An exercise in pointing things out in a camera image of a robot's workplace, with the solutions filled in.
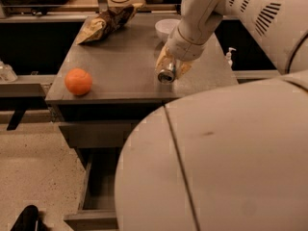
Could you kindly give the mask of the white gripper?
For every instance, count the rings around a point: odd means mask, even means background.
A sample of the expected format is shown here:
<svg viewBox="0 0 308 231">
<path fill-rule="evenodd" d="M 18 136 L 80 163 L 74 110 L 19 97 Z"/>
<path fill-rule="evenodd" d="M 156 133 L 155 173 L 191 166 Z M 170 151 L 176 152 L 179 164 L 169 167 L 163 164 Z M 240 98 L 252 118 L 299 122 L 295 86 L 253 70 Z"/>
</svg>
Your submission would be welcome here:
<svg viewBox="0 0 308 231">
<path fill-rule="evenodd" d="M 205 43 L 187 41 L 180 34 L 179 27 L 176 26 L 169 34 L 167 43 L 163 46 L 155 64 L 157 75 L 164 64 L 168 64 L 176 59 L 179 61 L 175 64 L 175 78 L 180 79 L 192 68 L 192 61 L 202 55 L 204 47 Z"/>
</svg>

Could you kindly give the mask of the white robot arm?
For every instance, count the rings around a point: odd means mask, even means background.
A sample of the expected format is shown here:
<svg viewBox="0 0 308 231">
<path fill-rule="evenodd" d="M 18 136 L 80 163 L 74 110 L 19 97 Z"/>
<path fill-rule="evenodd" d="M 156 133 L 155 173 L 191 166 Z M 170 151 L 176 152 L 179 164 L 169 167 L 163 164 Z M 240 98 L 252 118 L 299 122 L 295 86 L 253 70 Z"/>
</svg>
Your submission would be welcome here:
<svg viewBox="0 0 308 231">
<path fill-rule="evenodd" d="M 148 115 L 117 163 L 119 231 L 308 231 L 307 13 L 308 0 L 182 0 L 159 65 L 188 77 L 230 15 L 279 74 Z"/>
</svg>

